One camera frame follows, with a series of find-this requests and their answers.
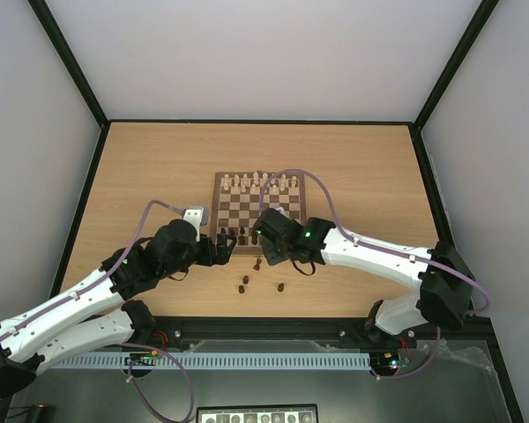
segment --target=black metal bar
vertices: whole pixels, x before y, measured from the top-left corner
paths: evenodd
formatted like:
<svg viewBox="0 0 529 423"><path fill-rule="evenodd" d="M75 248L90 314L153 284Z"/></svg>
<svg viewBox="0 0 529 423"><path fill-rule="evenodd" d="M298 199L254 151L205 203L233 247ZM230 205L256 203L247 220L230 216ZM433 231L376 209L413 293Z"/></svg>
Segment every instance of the black metal bar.
<svg viewBox="0 0 529 423"><path fill-rule="evenodd" d="M441 72L441 76L437 80L433 90L431 90L431 94L428 96L425 104L421 108L421 112L415 120L415 126L420 130L423 129L429 120L437 103L441 97L443 97L444 92L447 90L447 87L457 73L458 68L465 60L466 55L468 55L470 48L478 38L478 34L481 32L482 28L486 25L488 18L494 11L498 2L499 0L482 0L478 6L478 9L466 27L465 32L462 34L455 50L452 52L449 62L445 65L443 72Z"/></svg>
<svg viewBox="0 0 529 423"><path fill-rule="evenodd" d="M64 274L67 271L67 266L69 265L69 260L71 259L72 248L74 247L74 242L77 239L78 229L80 228L82 216L85 213L86 202L88 201L88 196L90 195L90 190L92 189L94 177L96 176L96 170L100 164L100 157L102 155L102 151L104 150L104 144L106 144L109 127L110 123L108 122L108 124L106 124L100 132L98 143L96 144L96 149L94 150L92 157L92 162L90 163L88 173L86 174L85 184L82 189L82 193L80 194L80 199L78 200L77 210L74 213L71 230L69 231L67 242L64 244L63 255L61 256L61 262L59 263L59 267L56 271L55 281L51 287L51 297L54 297L61 291Z"/></svg>
<svg viewBox="0 0 529 423"><path fill-rule="evenodd" d="M72 54L71 48L61 32L61 28L59 28L59 25L56 23L47 3L45 3L45 0L27 0L27 2L32 6L32 9L34 9L37 19L41 22L43 29L51 40L53 47L55 47L56 52L61 57L67 71L71 74L72 80L82 94L82 97L85 99L85 102L90 108L96 122L101 128L108 125L108 118L104 114L100 103L88 84L85 74L80 69L77 59Z"/></svg>
<svg viewBox="0 0 529 423"><path fill-rule="evenodd" d="M406 121L307 121L303 119L112 119L111 122L132 123L235 123L256 125L376 125L376 126L409 126Z"/></svg>
<svg viewBox="0 0 529 423"><path fill-rule="evenodd" d="M0 400L0 423L4 423L6 421L6 416L10 410L12 399L13 397L7 397Z"/></svg>
<svg viewBox="0 0 529 423"><path fill-rule="evenodd" d="M409 130L414 143L415 157L417 158L417 163L420 167L421 179L423 180L425 192L427 193L429 208L431 209L433 221L435 222L437 236L439 237L439 240L446 241L454 246L455 242L452 239L449 220L443 206L441 193L437 187L433 168L431 167L431 162L429 161L427 150L425 149L425 144L423 143L423 138L421 137L421 131L416 129L414 125L410 125Z"/></svg>

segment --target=white robotic arm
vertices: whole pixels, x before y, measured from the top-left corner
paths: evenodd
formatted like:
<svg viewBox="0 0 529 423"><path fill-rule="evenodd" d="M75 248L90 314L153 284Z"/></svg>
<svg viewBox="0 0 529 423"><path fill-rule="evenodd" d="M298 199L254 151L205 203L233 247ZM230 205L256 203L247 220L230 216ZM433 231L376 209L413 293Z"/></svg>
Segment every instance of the white robotic arm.
<svg viewBox="0 0 529 423"><path fill-rule="evenodd" d="M130 301L132 297L154 289L163 278L188 273L193 264L212 266L229 261L235 237L218 234L213 244L200 233L207 215L204 207L189 208L183 219L172 220L153 238L135 242L125 259L121 258L125 249L119 249L71 289L2 320L0 398L25 388L36 375L72 355L126 341L145 342L154 319L146 305ZM83 322L123 302L121 310Z"/></svg>
<svg viewBox="0 0 529 423"><path fill-rule="evenodd" d="M441 263L473 279L452 246L438 242L433 249L408 247L345 231L353 242L329 220L311 218L302 226L281 208L265 210L253 230L266 239L263 251L270 265L290 260L298 269L296 262L311 263L313 272L316 263L342 265L406 286L408 294L375 303L367 330L396 336L424 323L462 328L472 287L431 266Z"/></svg>
<svg viewBox="0 0 529 423"><path fill-rule="evenodd" d="M353 237L360 236L348 231ZM407 247L361 236L361 241L369 245L384 247L411 257L431 258L426 248ZM420 275L427 272L428 266L417 259L392 256L379 250L369 249L347 240L337 228L331 229L324 239L325 248L321 256L326 264L354 267L385 278L395 280L411 292L394 300L386 300L376 313L376 326L384 332L398 335L403 330L427 323L416 307L420 300Z"/></svg>

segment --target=wooden table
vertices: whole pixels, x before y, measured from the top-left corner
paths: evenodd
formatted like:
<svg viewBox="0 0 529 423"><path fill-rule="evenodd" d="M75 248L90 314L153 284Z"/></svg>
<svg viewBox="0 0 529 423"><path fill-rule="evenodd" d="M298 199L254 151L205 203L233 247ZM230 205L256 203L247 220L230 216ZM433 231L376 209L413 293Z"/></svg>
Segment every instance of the wooden table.
<svg viewBox="0 0 529 423"><path fill-rule="evenodd" d="M216 172L298 167L330 190L343 224L360 234L434 247L437 236L406 126L114 122L62 290L126 246L146 203L211 206ZM306 179L308 217L331 219L320 188ZM176 215L153 207L142 235ZM154 315L359 317L406 289L363 271L318 266L305 277L290 263L254 271L255 257L192 266L182 282L162 280L136 297ZM238 293L242 277L250 282ZM286 288L279 293L277 285Z"/></svg>

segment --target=purple cable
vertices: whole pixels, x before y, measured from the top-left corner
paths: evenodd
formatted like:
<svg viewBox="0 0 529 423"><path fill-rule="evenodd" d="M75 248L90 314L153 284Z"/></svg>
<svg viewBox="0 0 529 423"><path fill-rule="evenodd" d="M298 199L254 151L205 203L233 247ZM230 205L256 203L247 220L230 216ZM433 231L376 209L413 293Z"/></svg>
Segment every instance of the purple cable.
<svg viewBox="0 0 529 423"><path fill-rule="evenodd" d="M393 381L396 379L403 379L404 377L417 375L418 373L420 373L420 371L422 371L425 367L427 367L429 363L431 363L431 361L433 361L433 359L436 357L437 349L439 348L439 341L441 341L441 328L437 326L436 342L435 342L435 345L433 345L431 354L427 357L425 361L423 361L423 364L421 364L419 367L417 367L415 370L412 370L411 372L404 373L402 375L381 376L381 375L378 375L374 369L370 369L370 373L376 376L377 379L380 379L382 381Z"/></svg>
<svg viewBox="0 0 529 423"><path fill-rule="evenodd" d="M317 178L317 176L315 176L314 174L312 174L312 173L310 173L310 172L308 172L306 170L302 170L302 169L285 169L285 170L281 170L280 172L277 172L276 174L273 174L272 176L270 176L266 180L264 185L261 187L261 192L260 192L260 196L259 196L259 199L258 199L259 208L260 208L261 211L264 209L263 196L265 195L266 188L268 187L268 185L271 183L271 181L274 178L280 176L281 174L285 174L285 173L305 174L306 176L310 177L315 182L317 182L317 185L319 185L319 187L323 190L323 192L325 194L325 197L327 198L327 203L329 204L329 209L331 210L331 213L332 213L333 222L335 223L335 226L337 227L339 232L341 232L341 235L343 235L343 237L346 240L352 242L355 245L360 245L360 246L362 246L362 247L364 247L366 249L374 249L375 251L378 251L378 252L381 252L381 253L391 254L393 256L409 259L410 255L408 253L404 253L404 252L401 252L401 251L394 251L393 249L388 249L388 248L380 246L380 245L369 244L367 242L361 241L360 237L354 238L351 234L348 234L347 231L345 230L345 228L341 225L339 217L337 216L337 212L335 211L335 205L333 204L332 196L329 194L329 190L319 180L319 178ZM452 269L449 266L446 266L444 264L436 262L435 260L431 260L429 258L424 258L424 257L418 257L418 256L415 257L415 260L418 260L418 261L420 261L422 263L425 263L427 265L436 267L437 269L441 269L442 271L446 271L447 273L451 274L455 278L459 278L460 280L462 280L463 282L467 283L471 287L473 287L473 288L477 289L478 291L480 291L480 293L484 296L484 299L486 300L486 304L483 307L481 307L481 308L477 308L475 310L468 310L466 312L467 314L474 315L476 313L480 313L481 311L484 311L484 310L488 309L489 303L490 303L490 294L489 294L489 292L488 292L488 290L486 288L484 288L483 286L481 286L480 284L478 284L474 280L470 279L466 275L463 275L459 271L456 271L455 269Z"/></svg>
<svg viewBox="0 0 529 423"><path fill-rule="evenodd" d="M186 382L188 383L188 391L190 393L190 409L188 410L188 414L186 414L186 417L182 420L171 420L171 419L167 419L165 416L163 416L162 414L160 414L159 412L157 412L153 406L149 403L149 401L147 400L147 398L145 397L145 395L143 394L143 392L141 392L141 389L139 388L139 386L137 385L137 383L135 382L134 379L130 379L131 383L133 384L133 386L135 387L135 389L137 390L138 394L139 394L139 399L141 399L141 402L143 403L143 405L145 406L145 408L154 416L154 418L156 418L158 421L162 421L163 423L185 423L187 421L190 420L190 418L192 417L192 413L194 411L194 385L192 384L192 380L190 379L189 375L188 375L188 372L186 371L186 369L184 368L184 366L182 364L180 364L180 362L175 358L173 357L171 354L169 354L168 352L164 351L164 350L161 350L160 348L156 348L154 346L150 346L150 345L141 345L141 344L130 344L130 343L127 343L127 342L124 342L123 344L120 344L120 346L125 346L125 347L129 347L129 348L141 348L141 349L144 349L144 350L147 350L147 351L156 351L162 355L164 355L165 357L168 357L173 363L176 364L176 366L180 369L180 371L183 373L184 375L184 379L186 379ZM128 370L127 370L127 376L129 377L132 377L131 376L131 370L133 369L133 365L135 364L134 361L131 362Z"/></svg>
<svg viewBox="0 0 529 423"><path fill-rule="evenodd" d="M107 278L112 276L112 274L117 270L117 268L120 266L120 264L122 264L123 260L125 260L125 258L130 253L131 249L133 248L133 245L135 244L135 241L138 239L139 234L141 233L141 229L143 229L143 225L145 224L145 221L147 219L147 215L149 214L149 211L151 210L151 207L153 207L154 204L161 205L161 206L163 206L163 207L165 207L165 208L167 208L167 209L169 209L169 210L171 210L173 212L176 212L178 214L183 214L184 213L184 210L178 209L178 208L176 208L176 207L174 207L174 206L172 206L170 204L163 203L162 201L159 201L159 200L151 200L149 203L147 203L145 211L143 211L143 216L141 217L141 220L139 221L138 227L135 230L135 233L133 234L133 236L131 237L130 244L125 248L123 253L120 255L120 257L117 259L117 261L114 263L114 265L110 268L109 271L104 273L100 278L98 278L98 280L96 280L95 282L93 282L89 286L87 286L85 288L82 288L80 291L77 291L78 295L83 295L83 294L87 293L88 291L91 291L96 286L101 284L104 280L106 280ZM66 304L67 302L69 302L71 300L72 300L72 297L70 297L70 296L69 297L65 297L65 298L59 300L58 302L55 302L55 303L45 307L43 310L38 311L37 313L35 313L31 317L28 317L22 323L14 326L14 327L15 327L16 330L24 329L29 323L39 319L41 316L46 315L49 311L51 311L51 310L53 310L53 309L55 309L57 307L60 307L63 304ZM6 332L3 335L1 335L0 336L0 343L2 341L4 341L5 339L9 338L10 336L11 336L10 332Z"/></svg>

